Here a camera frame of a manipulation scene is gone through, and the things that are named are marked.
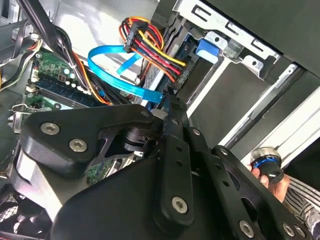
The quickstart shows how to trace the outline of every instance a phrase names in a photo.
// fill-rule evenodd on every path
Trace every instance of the metal screw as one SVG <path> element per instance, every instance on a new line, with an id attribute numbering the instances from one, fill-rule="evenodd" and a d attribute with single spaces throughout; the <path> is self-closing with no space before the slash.
<path id="1" fill-rule="evenodd" d="M 61 109 L 61 107 L 62 107 L 59 103 L 55 103 L 53 106 L 56 109 Z"/>
<path id="2" fill-rule="evenodd" d="M 195 135 L 200 136 L 200 132 L 199 132 L 199 130 L 198 130 L 198 129 L 193 129 L 193 133 L 194 133 Z"/>
<path id="3" fill-rule="evenodd" d="M 221 148 L 220 151 L 223 153 L 223 155 L 228 155 L 227 150 L 225 150 L 224 148 Z"/>
<path id="4" fill-rule="evenodd" d="M 239 226 L 241 231 L 248 237 L 248 238 L 253 238 L 255 236 L 254 230 L 252 229 L 252 227 L 249 225 L 249 223 L 247 223 L 244 220 L 241 220 L 239 222 Z"/>
<path id="5" fill-rule="evenodd" d="M 179 196 L 172 198 L 172 207 L 180 214 L 185 214 L 188 211 L 188 205 L 186 201 Z"/>
<path id="6" fill-rule="evenodd" d="M 88 145 L 81 139 L 73 139 L 69 142 L 69 147 L 76 153 L 83 153 L 87 150 Z"/>
<path id="7" fill-rule="evenodd" d="M 295 236 L 294 231 L 292 230 L 292 228 L 288 224 L 283 223 L 282 227 L 290 237 L 294 237 Z"/>
<path id="8" fill-rule="evenodd" d="M 145 117 L 149 117 L 149 113 L 147 113 L 146 111 L 142 111 L 141 114 Z"/>
<path id="9" fill-rule="evenodd" d="M 175 125 L 178 125 L 179 123 L 178 123 L 178 121 L 177 120 L 175 120 L 174 118 L 173 119 L 171 119 L 171 122 L 173 122 Z"/>
<path id="10" fill-rule="evenodd" d="M 60 132 L 60 127 L 53 122 L 45 122 L 40 126 L 43 133 L 48 135 L 56 135 Z"/>
<path id="11" fill-rule="evenodd" d="M 301 227 L 299 227 L 298 225 L 294 225 L 295 229 L 297 230 L 297 232 L 302 236 L 302 237 L 306 237 L 305 232 L 301 229 Z"/>

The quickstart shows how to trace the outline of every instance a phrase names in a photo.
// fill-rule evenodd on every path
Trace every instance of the capacitor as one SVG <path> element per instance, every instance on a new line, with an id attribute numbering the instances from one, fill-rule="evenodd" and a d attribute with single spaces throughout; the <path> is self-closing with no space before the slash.
<path id="1" fill-rule="evenodd" d="M 79 91 L 83 92 L 84 89 L 82 88 L 82 86 L 77 86 L 76 89 L 78 89 Z"/>
<path id="2" fill-rule="evenodd" d="M 75 79 L 75 78 L 76 78 L 76 75 L 72 72 L 72 73 L 70 73 L 69 78 Z"/>
<path id="3" fill-rule="evenodd" d="M 66 85 L 70 85 L 70 84 L 72 84 L 72 82 L 73 82 L 72 78 L 68 78 L 68 79 L 65 81 L 65 84 L 66 84 Z"/>
<path id="4" fill-rule="evenodd" d="M 68 68 L 65 68 L 65 69 L 63 70 L 63 72 L 64 72 L 64 74 L 68 75 L 68 74 L 70 73 L 70 70 L 69 70 Z"/>

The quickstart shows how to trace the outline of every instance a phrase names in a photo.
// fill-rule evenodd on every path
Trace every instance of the hand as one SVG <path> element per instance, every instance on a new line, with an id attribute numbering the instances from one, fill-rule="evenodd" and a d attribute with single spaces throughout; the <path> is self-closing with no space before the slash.
<path id="1" fill-rule="evenodd" d="M 252 172 L 252 174 L 258 179 L 260 176 L 260 169 L 252 169 L 251 165 L 246 165 L 246 168 Z M 269 178 L 266 175 L 261 176 L 260 182 L 282 203 L 285 200 L 286 193 L 289 187 L 290 178 L 288 175 L 284 175 L 284 178 L 273 185 L 269 185 Z"/>

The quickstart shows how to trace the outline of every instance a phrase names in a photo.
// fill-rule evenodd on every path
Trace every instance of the white cable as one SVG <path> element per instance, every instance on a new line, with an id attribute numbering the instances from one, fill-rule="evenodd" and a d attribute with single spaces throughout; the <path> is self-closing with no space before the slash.
<path id="1" fill-rule="evenodd" d="M 39 52 L 41 46 L 42 46 L 42 43 L 43 43 L 43 40 L 39 40 L 36 48 L 33 50 L 33 53 L 28 56 L 25 61 L 24 61 L 24 64 L 23 64 L 23 67 L 22 67 L 22 71 L 20 72 L 19 76 L 16 78 L 16 80 L 14 80 L 12 83 L 10 83 L 8 86 L 5 86 L 3 88 L 0 89 L 0 92 L 2 92 L 4 89 L 7 89 L 7 88 L 10 88 L 11 86 L 15 85 L 19 80 L 20 78 L 22 77 L 22 75 L 25 73 L 25 70 L 27 68 L 27 65 L 29 64 L 29 61 L 36 55 L 37 52 Z"/>

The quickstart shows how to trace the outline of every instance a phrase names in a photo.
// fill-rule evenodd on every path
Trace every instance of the red wire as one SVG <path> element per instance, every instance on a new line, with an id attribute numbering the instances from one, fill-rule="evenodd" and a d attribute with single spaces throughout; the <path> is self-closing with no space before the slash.
<path id="1" fill-rule="evenodd" d="M 176 74 L 180 75 L 181 72 L 179 70 L 177 70 L 176 68 L 174 68 L 173 66 L 171 66 L 170 64 L 168 64 L 167 62 L 163 61 L 160 57 L 158 57 L 154 52 L 150 51 L 148 48 L 146 48 L 145 46 L 143 46 L 141 44 L 141 42 L 139 42 L 138 40 L 134 40 L 135 43 L 138 44 L 138 46 L 140 48 L 142 48 L 146 53 L 148 53 L 150 56 L 152 56 L 154 59 L 156 59 L 158 62 L 160 62 L 161 64 L 163 64 L 164 66 L 166 66 L 167 68 L 171 69 L 172 71 L 174 71 Z"/>
<path id="2" fill-rule="evenodd" d="M 135 22 L 137 22 L 137 21 L 141 21 L 140 19 L 136 19 L 136 18 L 132 18 L 132 21 L 135 21 Z M 148 24 L 148 26 L 153 30 L 153 32 L 156 34 L 156 37 L 158 38 L 158 40 L 162 43 L 162 41 L 161 41 L 161 37 L 160 37 L 160 32 L 159 32 L 159 30 L 155 27 L 155 26 L 153 26 L 152 24 Z"/>

